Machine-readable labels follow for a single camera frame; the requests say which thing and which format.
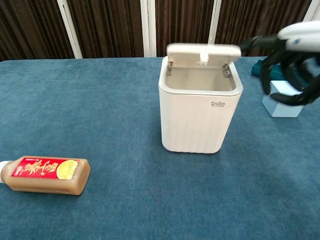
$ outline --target trash bin lid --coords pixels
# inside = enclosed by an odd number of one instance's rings
[[[241,56],[240,47],[227,44],[171,43],[166,53],[172,68],[221,69]]]

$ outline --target bottle cap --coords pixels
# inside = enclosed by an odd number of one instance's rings
[[[0,161],[0,184],[4,184],[4,182],[2,181],[1,179],[1,172],[2,172],[2,169],[4,168],[4,166],[9,163],[9,162],[12,162],[12,161]]]

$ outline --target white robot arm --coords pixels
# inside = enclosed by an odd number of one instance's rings
[[[306,60],[315,58],[320,66],[320,21],[299,22],[283,28],[277,35],[256,36],[242,42],[242,51],[262,47],[274,52],[266,57],[260,67],[260,79],[265,94],[270,94],[270,71],[272,65],[280,64],[287,81],[301,94],[288,96],[272,93],[270,96],[286,105],[307,105],[320,97],[320,75],[313,76]],[[304,87],[298,76],[308,83]]]

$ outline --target curtain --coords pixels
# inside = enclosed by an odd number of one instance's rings
[[[140,0],[68,0],[84,58],[143,57]]]
[[[170,43],[208,43],[214,0],[155,0],[156,53]]]
[[[74,54],[56,0],[0,0],[0,61]]]
[[[237,45],[255,36],[277,34],[284,27],[302,22],[311,0],[222,0],[216,44]],[[246,56],[267,56],[260,48]]]

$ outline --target red label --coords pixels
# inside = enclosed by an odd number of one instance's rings
[[[16,166],[11,177],[65,179],[72,178],[77,160],[25,157]]]

